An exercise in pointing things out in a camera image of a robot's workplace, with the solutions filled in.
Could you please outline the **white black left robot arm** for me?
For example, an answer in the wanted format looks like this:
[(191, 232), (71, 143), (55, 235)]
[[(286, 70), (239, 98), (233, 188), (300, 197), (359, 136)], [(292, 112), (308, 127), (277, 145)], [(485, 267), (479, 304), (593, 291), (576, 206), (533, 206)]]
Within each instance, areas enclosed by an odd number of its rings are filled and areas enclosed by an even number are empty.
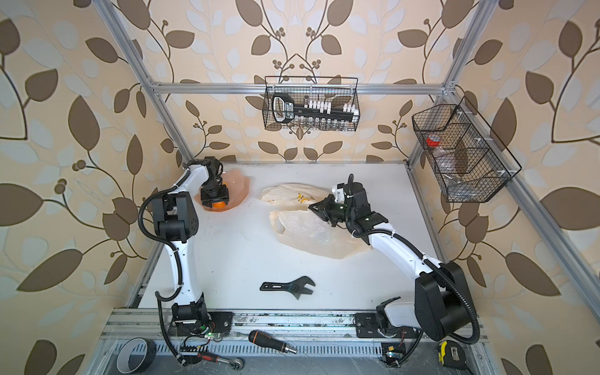
[(216, 157), (195, 159), (184, 167), (178, 182), (152, 193), (139, 209), (142, 234), (161, 244), (170, 260), (174, 292), (166, 296), (156, 291), (155, 297), (159, 310), (170, 308), (171, 324), (179, 336), (221, 336), (231, 330), (232, 312), (208, 311), (192, 255), (200, 227), (192, 192), (200, 193), (206, 208), (226, 206), (229, 191), (222, 174), (223, 164)]

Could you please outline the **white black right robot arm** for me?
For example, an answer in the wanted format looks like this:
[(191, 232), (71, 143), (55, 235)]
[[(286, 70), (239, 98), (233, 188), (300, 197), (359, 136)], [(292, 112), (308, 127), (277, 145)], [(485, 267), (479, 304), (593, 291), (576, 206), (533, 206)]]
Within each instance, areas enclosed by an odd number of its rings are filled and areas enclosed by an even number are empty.
[(383, 253), (413, 282), (411, 303), (390, 298), (376, 307), (381, 334), (407, 327), (436, 342), (446, 337), (467, 345), (479, 342), (478, 314), (462, 269), (453, 261), (428, 256), (401, 236), (385, 216), (371, 209), (367, 191), (353, 175), (309, 210), (333, 227), (345, 225), (351, 236)]

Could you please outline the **banana print plastic bag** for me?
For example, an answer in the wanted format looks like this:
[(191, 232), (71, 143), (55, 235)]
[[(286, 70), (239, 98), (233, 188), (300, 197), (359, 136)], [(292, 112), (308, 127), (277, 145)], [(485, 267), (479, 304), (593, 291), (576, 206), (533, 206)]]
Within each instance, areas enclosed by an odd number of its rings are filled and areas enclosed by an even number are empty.
[(346, 259), (371, 250), (364, 241), (340, 227), (321, 220), (309, 206), (324, 200), (329, 192), (306, 184), (280, 184), (262, 190), (260, 199), (272, 205), (270, 225), (279, 241), (316, 256)]

